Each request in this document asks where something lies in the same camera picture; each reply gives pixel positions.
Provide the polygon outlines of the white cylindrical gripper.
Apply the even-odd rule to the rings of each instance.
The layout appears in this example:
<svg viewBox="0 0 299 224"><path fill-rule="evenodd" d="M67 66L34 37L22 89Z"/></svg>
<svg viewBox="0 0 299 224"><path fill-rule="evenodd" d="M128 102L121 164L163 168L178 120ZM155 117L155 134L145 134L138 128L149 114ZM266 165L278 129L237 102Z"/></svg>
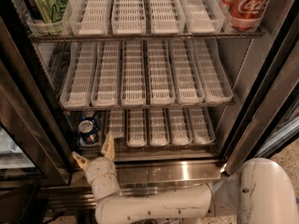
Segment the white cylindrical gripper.
<svg viewBox="0 0 299 224"><path fill-rule="evenodd" d="M72 152L72 156L78 166L85 171L85 176L92 188L93 197L96 202L110 195L119 195L121 193L113 162L115 158L115 139L111 133L107 134L101 153L105 157L89 161L77 152Z"/></svg>

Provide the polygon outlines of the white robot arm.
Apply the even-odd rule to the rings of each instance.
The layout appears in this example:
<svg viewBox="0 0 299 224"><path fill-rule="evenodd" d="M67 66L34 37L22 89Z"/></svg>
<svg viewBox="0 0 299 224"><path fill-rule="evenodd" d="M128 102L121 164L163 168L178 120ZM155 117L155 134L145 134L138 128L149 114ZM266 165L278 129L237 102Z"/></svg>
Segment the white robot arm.
<svg viewBox="0 0 299 224"><path fill-rule="evenodd" d="M117 179L114 137L102 155L88 160L72 153L92 188L98 224L132 224L145 219L236 215L237 224L299 224L292 182L284 169L265 158L246 161L217 183L173 189L145 197L125 197Z"/></svg>

